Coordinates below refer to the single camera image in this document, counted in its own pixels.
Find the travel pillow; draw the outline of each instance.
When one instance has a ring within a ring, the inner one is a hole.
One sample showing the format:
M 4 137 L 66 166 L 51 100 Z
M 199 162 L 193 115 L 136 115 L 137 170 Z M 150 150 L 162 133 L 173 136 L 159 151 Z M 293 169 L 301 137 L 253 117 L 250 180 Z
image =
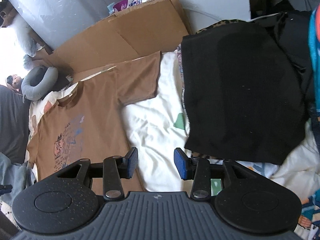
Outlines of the travel pillow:
M 31 86 L 30 83 L 32 83 L 32 80 L 37 76 L 37 72 L 40 68 L 42 68 L 42 66 L 34 67 L 23 79 L 21 84 L 23 99 L 27 98 L 31 101 L 37 101 L 47 94 L 47 92 L 51 90 L 56 83 L 58 79 L 58 69 L 55 67 L 49 67 L 40 83 L 34 87 Z

